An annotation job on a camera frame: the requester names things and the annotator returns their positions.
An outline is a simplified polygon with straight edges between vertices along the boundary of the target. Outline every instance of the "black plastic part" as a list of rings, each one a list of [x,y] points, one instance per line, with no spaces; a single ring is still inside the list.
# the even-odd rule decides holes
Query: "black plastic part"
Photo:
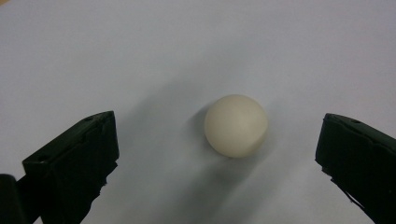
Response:
[[[26,224],[17,182],[12,175],[0,175],[0,223]]]
[[[9,223],[33,223],[38,217],[45,224],[80,223],[106,184],[106,177],[117,167],[118,157],[114,113],[81,120],[25,159],[26,176],[16,185],[3,189],[1,186],[9,181],[0,179],[0,200],[2,194],[13,192],[13,213],[24,220],[10,219]],[[7,213],[3,209],[6,203],[2,201],[0,218]]]
[[[327,114],[316,161],[375,223],[396,223],[396,140],[355,119]]]

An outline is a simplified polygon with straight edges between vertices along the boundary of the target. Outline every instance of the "ball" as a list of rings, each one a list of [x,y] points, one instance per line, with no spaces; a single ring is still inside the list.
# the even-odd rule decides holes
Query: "ball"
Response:
[[[210,146],[231,158],[243,158],[259,149],[267,128],[263,108],[244,95],[217,100],[205,116],[205,136]]]

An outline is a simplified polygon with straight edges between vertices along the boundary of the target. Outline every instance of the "white ball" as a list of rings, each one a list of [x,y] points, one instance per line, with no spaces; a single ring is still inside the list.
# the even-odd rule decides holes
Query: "white ball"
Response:
[[[218,153],[232,158],[246,157],[260,148],[267,128],[262,107],[243,95],[219,99],[205,117],[207,141]]]

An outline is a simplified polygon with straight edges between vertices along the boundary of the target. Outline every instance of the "ping pong ball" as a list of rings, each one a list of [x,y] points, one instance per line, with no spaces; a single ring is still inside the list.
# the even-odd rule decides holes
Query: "ping pong ball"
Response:
[[[268,118],[262,107],[244,95],[228,95],[209,107],[205,136],[218,153],[242,158],[254,153],[264,141]]]

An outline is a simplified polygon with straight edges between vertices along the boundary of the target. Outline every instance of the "white table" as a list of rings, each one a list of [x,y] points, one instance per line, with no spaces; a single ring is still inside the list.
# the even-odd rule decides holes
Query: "white table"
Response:
[[[82,223],[373,223],[314,161],[331,112],[396,136],[396,2],[53,1],[0,6],[0,173],[114,110],[119,167]],[[229,160],[205,109],[266,109],[262,150]]]

